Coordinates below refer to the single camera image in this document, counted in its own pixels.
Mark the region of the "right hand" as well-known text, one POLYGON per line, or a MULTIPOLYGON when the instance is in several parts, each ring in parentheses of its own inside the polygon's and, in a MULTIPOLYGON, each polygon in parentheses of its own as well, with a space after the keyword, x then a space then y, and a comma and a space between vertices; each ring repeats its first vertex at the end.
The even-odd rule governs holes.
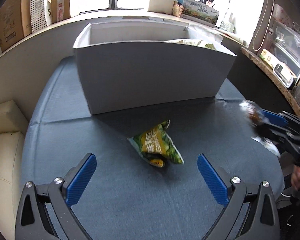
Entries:
POLYGON ((294 166, 290 182, 295 190, 300 189, 300 167, 294 166))

